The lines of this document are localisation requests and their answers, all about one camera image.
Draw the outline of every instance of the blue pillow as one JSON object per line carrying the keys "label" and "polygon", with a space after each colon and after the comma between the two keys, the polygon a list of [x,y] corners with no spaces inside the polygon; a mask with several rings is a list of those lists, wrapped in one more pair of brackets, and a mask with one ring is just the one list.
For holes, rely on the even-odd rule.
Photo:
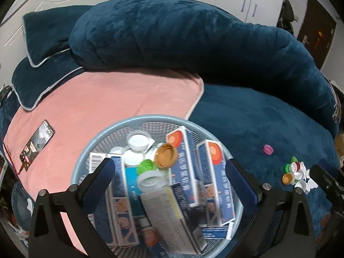
{"label": "blue pillow", "polygon": [[70,50],[53,56],[39,68],[32,68],[26,57],[15,68],[11,87],[21,107],[33,111],[52,90],[83,72]]}
{"label": "blue pillow", "polygon": [[23,16],[26,54],[34,68],[52,55],[69,49],[68,38],[75,22],[92,6],[68,6],[29,12]]}
{"label": "blue pillow", "polygon": [[193,0],[110,0],[76,22],[69,37],[85,69],[182,68],[220,75],[278,97],[328,129],[335,98],[313,58],[291,34],[243,23]]}

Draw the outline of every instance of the barcode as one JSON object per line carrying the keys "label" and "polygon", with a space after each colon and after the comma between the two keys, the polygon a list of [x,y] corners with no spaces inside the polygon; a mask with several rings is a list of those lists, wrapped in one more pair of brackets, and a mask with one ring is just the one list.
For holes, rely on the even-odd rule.
{"label": "barcode", "polygon": [[89,154],[89,163],[90,163],[89,172],[90,173],[93,173],[97,169],[100,163],[104,160],[105,156],[106,155],[103,153],[91,152]]}
{"label": "barcode", "polygon": [[198,247],[201,250],[203,250],[205,248],[205,246],[207,245],[207,243],[204,239],[204,236],[203,236],[201,229],[196,228],[195,231],[193,231],[193,235],[194,235],[194,238],[195,238],[195,241],[196,241]]}

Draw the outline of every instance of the cabinet handle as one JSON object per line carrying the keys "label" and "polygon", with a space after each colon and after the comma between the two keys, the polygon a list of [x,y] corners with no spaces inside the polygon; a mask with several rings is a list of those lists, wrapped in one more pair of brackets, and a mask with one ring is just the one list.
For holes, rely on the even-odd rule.
{"label": "cabinet handle", "polygon": [[244,12],[245,4],[246,4],[246,0],[244,0],[243,7],[241,8],[241,12]]}
{"label": "cabinet handle", "polygon": [[254,17],[254,16],[255,16],[255,14],[256,14],[257,5],[258,5],[258,4],[255,4],[255,9],[253,10],[253,15],[252,15],[252,17]]}

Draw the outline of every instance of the pink blanket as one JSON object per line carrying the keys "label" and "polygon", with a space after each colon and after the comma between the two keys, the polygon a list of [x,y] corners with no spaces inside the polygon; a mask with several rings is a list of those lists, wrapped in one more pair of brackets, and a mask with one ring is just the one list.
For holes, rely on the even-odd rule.
{"label": "pink blanket", "polygon": [[[87,143],[111,124],[141,114],[167,114],[188,119],[203,93],[196,75],[172,70],[126,69],[85,72],[49,94],[32,112],[22,108],[14,116],[4,143],[17,172],[19,155],[46,119],[55,135],[19,177],[36,199],[41,189],[50,193],[68,188],[74,165]],[[82,250],[66,216],[74,245]]]}

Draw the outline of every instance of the bed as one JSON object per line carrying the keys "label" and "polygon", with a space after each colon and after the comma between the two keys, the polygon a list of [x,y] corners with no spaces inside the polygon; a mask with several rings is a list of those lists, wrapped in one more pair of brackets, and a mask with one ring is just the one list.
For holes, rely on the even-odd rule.
{"label": "bed", "polygon": [[[88,141],[139,114],[195,122],[275,188],[292,189],[281,183],[292,156],[307,167],[321,158],[339,166],[338,98],[283,30],[190,0],[16,0],[0,45],[0,83],[13,89],[0,108],[1,150],[12,168],[19,172],[19,154],[44,119],[56,130],[18,176],[33,199],[43,188],[65,190]],[[116,108],[98,115],[106,106]],[[320,189],[307,199],[317,236],[331,205]]]}

